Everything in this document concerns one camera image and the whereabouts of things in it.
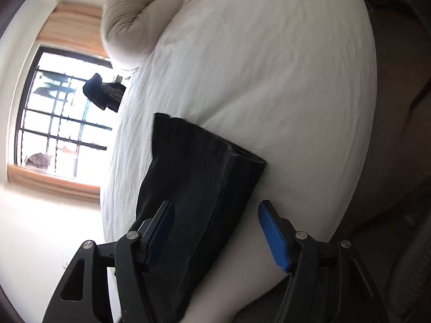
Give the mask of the window with dark frame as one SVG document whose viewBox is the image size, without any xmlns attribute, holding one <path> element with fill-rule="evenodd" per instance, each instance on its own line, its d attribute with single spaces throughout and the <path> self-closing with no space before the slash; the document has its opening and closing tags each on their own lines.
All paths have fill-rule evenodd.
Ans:
<svg viewBox="0 0 431 323">
<path fill-rule="evenodd" d="M 38 48 L 18 107 L 15 165 L 98 184 L 116 115 L 85 96 L 83 86 L 94 74 L 105 82 L 116 77 L 103 58 Z"/>
</svg>

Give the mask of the white rolled duvet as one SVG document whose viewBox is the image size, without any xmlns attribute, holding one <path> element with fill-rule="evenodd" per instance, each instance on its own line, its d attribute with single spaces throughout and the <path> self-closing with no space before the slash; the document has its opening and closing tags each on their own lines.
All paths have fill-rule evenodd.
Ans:
<svg viewBox="0 0 431 323">
<path fill-rule="evenodd" d="M 101 37 L 113 68 L 135 72 L 182 5 L 183 0 L 106 0 Z"/>
</svg>

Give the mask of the dark clothing hanging at window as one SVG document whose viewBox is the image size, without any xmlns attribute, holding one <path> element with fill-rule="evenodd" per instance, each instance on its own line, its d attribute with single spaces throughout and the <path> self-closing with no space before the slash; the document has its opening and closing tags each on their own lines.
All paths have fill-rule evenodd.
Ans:
<svg viewBox="0 0 431 323">
<path fill-rule="evenodd" d="M 83 85 L 82 91 L 101 110 L 118 112 L 126 87 L 120 82 L 102 82 L 102 77 L 95 73 Z"/>
</svg>

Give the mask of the orange-brown curtain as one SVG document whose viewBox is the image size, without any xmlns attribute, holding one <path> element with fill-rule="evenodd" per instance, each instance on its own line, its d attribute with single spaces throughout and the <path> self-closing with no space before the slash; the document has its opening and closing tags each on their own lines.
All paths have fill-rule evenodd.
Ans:
<svg viewBox="0 0 431 323">
<path fill-rule="evenodd" d="M 12 132 L 17 127 L 18 104 L 23 95 L 24 85 L 28 83 L 27 75 L 40 47 L 53 46 L 60 50 L 81 52 L 99 60 L 107 59 L 100 37 L 101 17 L 102 10 L 98 7 L 62 2 L 43 23 L 37 23 L 37 34 L 30 39 L 29 49 L 25 51 L 20 62 L 9 110 L 6 180 L 11 185 L 39 192 L 44 198 L 56 196 L 68 201 L 99 203 L 100 188 L 97 186 L 50 177 L 32 168 L 19 167 L 13 152 L 15 144 L 12 142 Z"/>
</svg>

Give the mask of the white bed sheet mattress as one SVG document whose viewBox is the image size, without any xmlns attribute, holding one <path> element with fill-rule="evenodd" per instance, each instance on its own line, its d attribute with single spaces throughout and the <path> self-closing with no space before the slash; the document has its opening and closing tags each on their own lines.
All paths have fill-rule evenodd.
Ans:
<svg viewBox="0 0 431 323">
<path fill-rule="evenodd" d="M 203 127 L 267 167 L 227 247 L 192 295 L 184 322 L 231 322 L 280 283 L 257 208 L 268 199 L 328 241 L 362 172 L 377 92 L 364 0 L 183 0 L 132 73 L 102 175 L 105 237 L 135 219 L 156 112 Z"/>
</svg>

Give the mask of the black denim pants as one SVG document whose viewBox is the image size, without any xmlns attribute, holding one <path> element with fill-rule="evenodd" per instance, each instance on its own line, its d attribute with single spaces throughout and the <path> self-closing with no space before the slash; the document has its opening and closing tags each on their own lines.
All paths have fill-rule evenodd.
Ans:
<svg viewBox="0 0 431 323">
<path fill-rule="evenodd" d="M 152 161 L 142 181 L 134 227 L 163 202 L 174 216 L 141 260 L 154 322 L 178 322 L 194 289 L 235 231 L 266 162 L 183 119 L 156 113 Z"/>
</svg>

